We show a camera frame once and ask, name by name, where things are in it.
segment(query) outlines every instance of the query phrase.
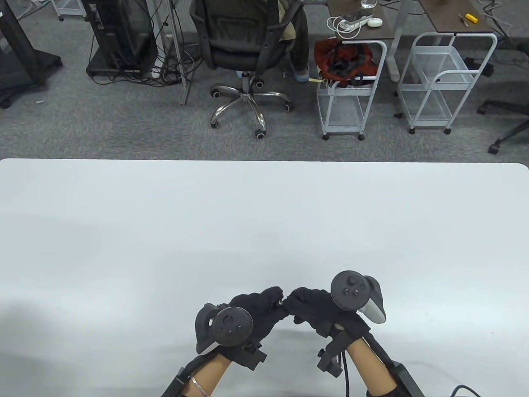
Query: dark brown desk surface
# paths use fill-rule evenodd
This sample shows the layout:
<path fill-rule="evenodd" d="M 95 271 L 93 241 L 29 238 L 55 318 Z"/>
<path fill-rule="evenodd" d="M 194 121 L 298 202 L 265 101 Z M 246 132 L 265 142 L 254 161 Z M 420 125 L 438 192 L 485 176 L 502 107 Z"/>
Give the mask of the dark brown desk surface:
<path fill-rule="evenodd" d="M 485 21 L 485 17 L 472 5 L 470 0 L 419 0 L 424 12 L 439 33 L 492 33 L 492 28 Z M 465 19 L 466 27 L 459 15 L 472 14 L 478 23 Z"/>
<path fill-rule="evenodd" d="M 329 8 L 331 16 L 340 16 L 357 11 L 362 8 L 362 5 L 361 0 L 327 0 L 327 8 Z M 383 20 L 384 23 L 382 26 L 379 28 L 370 28 L 369 26 L 364 25 L 354 40 L 394 39 L 395 35 L 393 34 L 393 27 L 388 21 L 386 21 L 386 16 L 382 11 L 382 7 L 380 7 L 380 4 L 377 4 L 375 8 L 373 8 L 373 16 Z M 356 33 L 356 31 L 352 32 L 350 37 L 353 37 Z M 329 36 L 332 36 L 332 34 L 333 32 L 329 30 Z"/>

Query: desk leg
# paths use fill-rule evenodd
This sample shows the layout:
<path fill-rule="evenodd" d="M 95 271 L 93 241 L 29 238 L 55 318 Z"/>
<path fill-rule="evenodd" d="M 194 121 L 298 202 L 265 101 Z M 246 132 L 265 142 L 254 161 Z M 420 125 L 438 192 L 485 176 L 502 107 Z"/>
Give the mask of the desk leg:
<path fill-rule="evenodd" d="M 152 78 L 159 78 L 160 77 L 160 70 L 163 66 L 163 61 L 165 60 L 166 53 L 165 53 L 165 45 L 163 42 L 163 33 L 158 34 L 160 32 L 160 18 L 159 13 L 157 12 L 159 10 L 159 7 L 157 7 L 157 2 L 155 0 L 147 0 L 147 10 L 149 11 L 149 14 L 152 15 L 152 31 L 156 35 L 156 45 L 158 46 L 157 52 L 158 57 L 154 61 L 154 66 L 151 69 L 151 76 Z"/>
<path fill-rule="evenodd" d="M 182 52 L 183 48 L 180 49 L 180 43 L 178 42 L 178 28 L 175 21 L 175 13 L 173 11 L 173 0 L 166 0 L 167 9 L 169 10 L 169 23 L 171 24 L 171 31 L 172 31 L 172 41 L 175 44 L 175 53 L 176 53 L 176 59 L 178 61 L 178 71 L 180 72 L 180 76 L 182 78 L 182 95 L 180 97 L 180 105 L 185 105 L 187 102 L 187 97 L 189 96 L 189 89 L 191 88 L 191 81 L 193 80 L 194 71 L 189 73 L 186 76 L 186 72 L 184 69 L 184 66 L 182 65 Z"/>
<path fill-rule="evenodd" d="M 391 42 L 388 55 L 386 57 L 386 67 L 388 68 L 389 77 L 392 82 L 398 82 L 400 80 L 400 72 L 398 71 L 397 62 L 395 62 L 395 53 L 397 52 L 398 44 L 402 32 L 404 31 L 404 25 L 408 17 L 409 8 L 412 5 L 413 0 L 403 0 L 400 4 L 397 19 L 395 20 L 394 36 L 395 38 Z"/>

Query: bracelet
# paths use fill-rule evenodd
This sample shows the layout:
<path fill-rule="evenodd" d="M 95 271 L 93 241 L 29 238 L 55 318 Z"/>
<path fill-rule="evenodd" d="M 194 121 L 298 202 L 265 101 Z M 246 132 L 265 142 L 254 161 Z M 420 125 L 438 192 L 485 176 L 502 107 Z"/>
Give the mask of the bracelet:
<path fill-rule="evenodd" d="M 193 384 L 195 385 L 195 387 L 198 389 L 198 391 L 200 391 L 200 393 L 201 393 L 204 397 L 209 397 L 209 394 L 207 394 L 206 391 L 202 388 L 202 386 L 200 386 L 200 384 L 197 382 L 197 379 L 195 379 L 194 376 L 191 377 L 191 382 L 193 382 Z"/>

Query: screwdriver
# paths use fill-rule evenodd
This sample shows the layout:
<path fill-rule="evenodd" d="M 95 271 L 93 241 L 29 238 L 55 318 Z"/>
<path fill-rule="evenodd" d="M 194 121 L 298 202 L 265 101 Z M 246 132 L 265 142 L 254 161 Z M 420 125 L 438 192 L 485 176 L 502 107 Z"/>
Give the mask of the screwdriver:
<path fill-rule="evenodd" d="M 461 21 L 462 24 L 468 27 L 468 23 L 464 20 L 463 15 L 459 14 L 459 20 Z"/>

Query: chrome chair base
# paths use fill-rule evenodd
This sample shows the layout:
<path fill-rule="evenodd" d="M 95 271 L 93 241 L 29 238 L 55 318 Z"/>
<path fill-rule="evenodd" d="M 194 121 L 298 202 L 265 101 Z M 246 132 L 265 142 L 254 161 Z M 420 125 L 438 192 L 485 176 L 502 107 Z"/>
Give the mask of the chrome chair base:
<path fill-rule="evenodd" d="M 252 108 L 253 114 L 256 116 L 257 123 L 259 125 L 258 129 L 255 130 L 255 135 L 257 139 L 263 139 L 266 136 L 267 126 L 265 115 L 261 111 L 261 108 L 256 102 L 256 98 L 259 97 L 274 97 L 280 98 L 284 102 L 284 108 L 286 112 L 290 112 L 293 109 L 293 105 L 288 99 L 288 97 L 280 92 L 254 92 L 253 88 L 262 88 L 263 81 L 256 77 L 251 76 L 250 73 L 244 72 L 242 74 L 242 88 L 229 87 L 223 84 L 215 84 L 210 89 L 210 94 L 214 98 L 220 98 L 223 95 L 232 97 L 231 101 L 225 103 L 222 106 L 219 106 L 213 115 L 211 116 L 210 124 L 212 128 L 218 128 L 218 117 L 227 109 L 232 107 L 234 104 L 244 101 L 250 105 Z"/>

